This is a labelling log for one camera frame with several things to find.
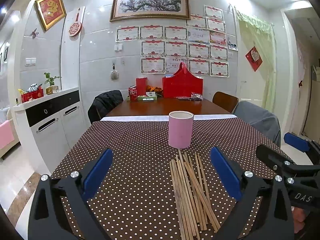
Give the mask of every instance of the green plant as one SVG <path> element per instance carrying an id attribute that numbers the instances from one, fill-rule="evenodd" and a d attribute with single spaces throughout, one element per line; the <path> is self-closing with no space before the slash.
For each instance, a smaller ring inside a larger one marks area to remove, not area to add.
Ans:
<path id="1" fill-rule="evenodd" d="M 47 80 L 45 81 L 44 84 L 49 83 L 50 86 L 54 86 L 54 80 L 55 80 L 56 78 L 61 78 L 61 77 L 57 77 L 57 76 L 55 76 L 54 78 L 53 78 L 53 77 L 50 77 L 50 73 L 44 73 L 44 75 L 45 75 L 45 78 L 47 78 Z"/>

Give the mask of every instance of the pink cup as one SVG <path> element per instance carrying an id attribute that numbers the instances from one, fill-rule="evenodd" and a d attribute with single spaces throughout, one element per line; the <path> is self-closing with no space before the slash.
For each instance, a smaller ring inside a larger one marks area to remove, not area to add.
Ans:
<path id="1" fill-rule="evenodd" d="M 184 149 L 190 146 L 194 115 L 187 111 L 169 113 L 169 145 Z"/>

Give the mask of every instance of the drawer handle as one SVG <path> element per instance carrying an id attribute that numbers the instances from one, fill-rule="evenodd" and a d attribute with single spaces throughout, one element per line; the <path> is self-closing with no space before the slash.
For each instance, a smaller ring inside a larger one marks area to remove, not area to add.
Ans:
<path id="1" fill-rule="evenodd" d="M 58 121 L 59 118 L 57 119 L 53 119 L 53 122 L 49 123 L 48 125 L 46 125 L 45 127 L 43 127 L 42 129 L 40 129 L 39 131 L 36 131 L 36 133 L 40 133 L 42 132 L 44 129 L 48 128 L 50 125 L 54 124 L 56 121 Z"/>
<path id="2" fill-rule="evenodd" d="M 72 112 L 76 111 L 76 110 L 79 109 L 79 108 L 80 108 L 79 106 L 75 106 L 75 107 L 69 109 L 68 111 L 66 111 L 66 112 L 63 114 L 63 116 L 66 116 L 66 115 L 68 115 L 68 114 L 71 114 Z"/>

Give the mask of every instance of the certificate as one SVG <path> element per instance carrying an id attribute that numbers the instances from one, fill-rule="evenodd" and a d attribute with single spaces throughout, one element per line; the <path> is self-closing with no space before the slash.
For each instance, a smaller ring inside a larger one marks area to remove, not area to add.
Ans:
<path id="1" fill-rule="evenodd" d="M 208 23 L 209 30 L 226 33 L 225 22 L 222 22 L 222 21 L 216 20 L 216 19 L 207 18 L 207 23 Z"/>
<path id="2" fill-rule="evenodd" d="M 164 74 L 164 58 L 145 57 L 141 58 L 141 73 Z"/>
<path id="3" fill-rule="evenodd" d="M 197 75 L 210 75 L 209 60 L 189 59 L 189 71 Z"/>
<path id="4" fill-rule="evenodd" d="M 228 61 L 227 47 L 210 45 L 210 58 Z"/>
<path id="5" fill-rule="evenodd" d="M 204 14 L 208 17 L 223 21 L 223 11 L 221 9 L 205 5 Z"/>
<path id="6" fill-rule="evenodd" d="M 183 57 L 166 57 L 165 58 L 165 72 L 174 74 L 178 71 L 180 63 L 184 62 L 188 65 L 188 59 Z"/>
<path id="7" fill-rule="evenodd" d="M 116 41 L 132 41 L 139 39 L 139 27 L 125 27 L 117 29 Z"/>
<path id="8" fill-rule="evenodd" d="M 141 42 L 141 55 L 164 56 L 164 41 L 143 41 Z"/>
<path id="9" fill-rule="evenodd" d="M 209 31 L 204 29 L 189 28 L 188 41 L 209 43 Z"/>
<path id="10" fill-rule="evenodd" d="M 140 27 L 140 38 L 141 39 L 163 39 L 163 26 L 150 25 Z"/>
<path id="11" fill-rule="evenodd" d="M 186 26 L 197 27 L 197 28 L 207 28 L 207 22 L 205 17 L 198 14 L 191 14 L 190 20 L 186 21 Z"/>
<path id="12" fill-rule="evenodd" d="M 189 43 L 189 57 L 209 58 L 209 46 L 198 43 Z"/>
<path id="13" fill-rule="evenodd" d="M 210 31 L 210 42 L 225 46 L 226 39 L 227 39 L 227 37 L 226 37 L 225 33 Z"/>
<path id="14" fill-rule="evenodd" d="M 168 41 L 165 43 L 165 55 L 174 57 L 188 57 L 187 44 L 184 42 Z"/>
<path id="15" fill-rule="evenodd" d="M 210 62 L 210 76 L 229 77 L 229 63 L 221 61 Z"/>
<path id="16" fill-rule="evenodd" d="M 169 40 L 177 40 L 177 41 L 186 41 L 187 38 L 187 29 L 183 27 L 165 27 L 164 28 L 165 38 Z"/>

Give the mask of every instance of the coca-cola can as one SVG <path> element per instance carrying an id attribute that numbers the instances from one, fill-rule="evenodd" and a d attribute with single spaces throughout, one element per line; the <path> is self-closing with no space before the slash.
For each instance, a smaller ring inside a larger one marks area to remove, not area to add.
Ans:
<path id="1" fill-rule="evenodd" d="M 132 87 L 129 87 L 128 90 L 129 90 L 130 101 L 137 100 L 137 87 L 132 86 Z"/>

